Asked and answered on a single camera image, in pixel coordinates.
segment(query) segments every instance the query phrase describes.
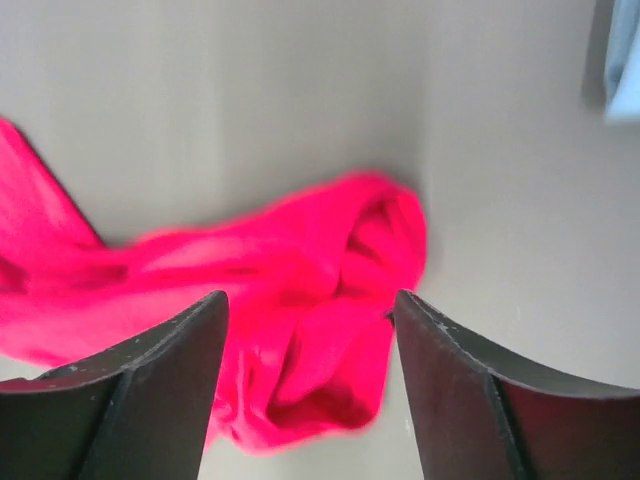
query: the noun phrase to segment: gray background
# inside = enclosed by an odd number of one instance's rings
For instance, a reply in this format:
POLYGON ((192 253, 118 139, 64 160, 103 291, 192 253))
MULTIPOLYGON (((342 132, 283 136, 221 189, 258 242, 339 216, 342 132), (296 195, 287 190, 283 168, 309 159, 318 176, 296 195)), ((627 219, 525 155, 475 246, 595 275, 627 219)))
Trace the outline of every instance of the gray background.
MULTIPOLYGON (((0 112, 113 241, 383 167, 424 195, 428 301, 639 387, 640 129, 602 120, 611 3, 14 2, 0 112)), ((421 478, 403 388, 394 353, 366 435, 267 458, 220 442, 201 476, 421 478)))

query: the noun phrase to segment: fabric fold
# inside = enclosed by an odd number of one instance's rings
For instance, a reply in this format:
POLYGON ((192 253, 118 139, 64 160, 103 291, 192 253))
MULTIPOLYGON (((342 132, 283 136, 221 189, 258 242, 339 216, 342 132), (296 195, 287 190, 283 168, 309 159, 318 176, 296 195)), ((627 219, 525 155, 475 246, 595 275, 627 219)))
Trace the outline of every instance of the fabric fold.
POLYGON ((212 290, 230 326, 208 441, 252 452, 377 415, 397 290, 426 262, 418 197, 359 171, 214 227, 106 246, 0 121, 0 352, 45 367, 92 355, 212 290))

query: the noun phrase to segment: pink cloth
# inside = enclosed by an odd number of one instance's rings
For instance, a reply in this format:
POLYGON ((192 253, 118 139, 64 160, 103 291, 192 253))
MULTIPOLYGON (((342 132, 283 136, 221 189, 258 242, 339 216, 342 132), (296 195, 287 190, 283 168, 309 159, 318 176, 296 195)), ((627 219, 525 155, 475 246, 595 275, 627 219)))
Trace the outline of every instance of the pink cloth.
POLYGON ((377 415, 393 333, 384 315, 426 261, 424 215, 406 188, 353 173, 231 223, 109 248, 4 120, 0 172, 2 353, 60 366, 224 290, 209 441, 267 451, 377 415))

